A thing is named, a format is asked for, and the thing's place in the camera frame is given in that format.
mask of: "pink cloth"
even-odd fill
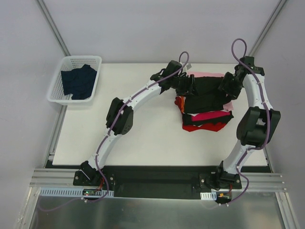
[[[187,72],[188,75],[193,74],[195,77],[224,77],[224,74],[222,73],[202,73],[202,72]],[[225,111],[232,111],[233,104],[232,102],[229,102],[227,104],[224,104],[224,110]]]
[[[192,116],[192,121],[203,121],[207,119],[223,117],[226,115],[230,115],[230,112],[225,112],[225,111],[205,112],[205,113],[197,114],[196,116]]]

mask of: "dark blue cloth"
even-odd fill
[[[96,73],[87,64],[72,71],[62,71],[61,79],[64,95],[73,94],[72,100],[89,98],[92,94]]]

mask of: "table surface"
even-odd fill
[[[91,106],[69,105],[55,151],[53,165],[80,165],[96,152],[106,128],[113,98],[123,99],[144,86],[167,64],[102,64]],[[190,71],[233,72],[235,64],[192,64]],[[113,147],[107,165],[217,166],[233,149],[236,128],[248,109],[245,90],[233,101],[234,118],[219,132],[182,129],[173,89],[157,96],[134,113],[133,127]],[[266,166],[262,150],[247,166]]]

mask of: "black cloth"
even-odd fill
[[[72,100],[89,98],[92,94],[96,73],[87,64],[84,64],[82,68],[62,71],[61,79],[64,95],[73,94]]]
[[[232,115],[232,111],[230,111],[230,115],[218,117],[218,118],[212,118],[212,119],[207,119],[207,120],[202,120],[202,121],[192,121],[192,116],[190,114],[182,114],[182,122],[183,125],[204,125],[206,123],[212,123],[216,125],[217,123],[228,123],[234,116]]]
[[[231,98],[218,87],[223,77],[198,77],[195,78],[195,88],[198,95],[187,95],[184,102],[184,112],[188,114],[221,111],[224,104]]]

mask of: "white plastic basket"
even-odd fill
[[[99,79],[102,59],[99,56],[66,56],[61,60],[61,63],[56,69],[53,76],[49,91],[48,100],[61,105],[81,104],[91,101],[94,97],[97,80]],[[74,68],[81,68],[84,64],[90,65],[91,68],[97,71],[92,94],[89,98],[83,100],[72,100],[72,94],[64,95],[61,79],[61,71],[71,71]]]

